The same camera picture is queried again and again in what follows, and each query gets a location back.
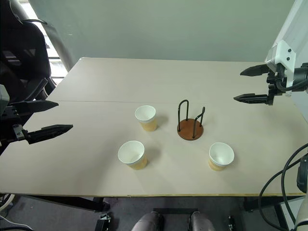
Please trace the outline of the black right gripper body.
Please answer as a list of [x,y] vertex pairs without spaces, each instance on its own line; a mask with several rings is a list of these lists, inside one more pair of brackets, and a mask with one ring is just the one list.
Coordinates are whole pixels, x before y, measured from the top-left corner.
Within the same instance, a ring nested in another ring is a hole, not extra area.
[[274,97],[285,93],[284,88],[286,86],[286,81],[284,80],[284,72],[285,67],[281,63],[277,64],[275,72],[272,70],[268,72],[267,83],[269,84],[269,91],[266,102],[267,105],[273,105]]

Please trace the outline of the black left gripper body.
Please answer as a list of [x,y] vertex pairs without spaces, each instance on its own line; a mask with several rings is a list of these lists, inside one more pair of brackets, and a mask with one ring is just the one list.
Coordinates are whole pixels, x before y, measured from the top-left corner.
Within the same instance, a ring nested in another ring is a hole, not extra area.
[[26,103],[12,103],[5,107],[0,117],[0,143],[8,144],[22,141],[25,136],[22,132],[23,125],[28,120]]

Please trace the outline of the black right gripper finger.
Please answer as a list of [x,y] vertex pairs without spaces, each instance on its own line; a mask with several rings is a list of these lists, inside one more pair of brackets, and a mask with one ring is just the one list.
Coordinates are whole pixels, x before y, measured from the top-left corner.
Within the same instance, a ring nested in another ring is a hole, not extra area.
[[235,96],[234,100],[248,104],[268,104],[268,96],[266,94],[246,93]]
[[266,64],[260,64],[256,66],[249,67],[240,73],[241,76],[260,76],[262,74],[268,73],[270,71]]

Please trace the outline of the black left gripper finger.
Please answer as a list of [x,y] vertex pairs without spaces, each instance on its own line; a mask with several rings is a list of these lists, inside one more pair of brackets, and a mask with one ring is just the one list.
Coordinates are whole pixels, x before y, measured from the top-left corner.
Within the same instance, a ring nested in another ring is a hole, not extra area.
[[22,134],[29,144],[34,144],[60,136],[68,132],[71,128],[73,128],[73,125],[52,125],[43,127],[41,130],[33,132],[28,132],[27,130],[23,129]]
[[13,108],[10,110],[10,117],[28,117],[33,115],[34,113],[47,111],[58,105],[59,104],[56,102],[47,100],[23,101],[18,103],[12,103],[11,106]]

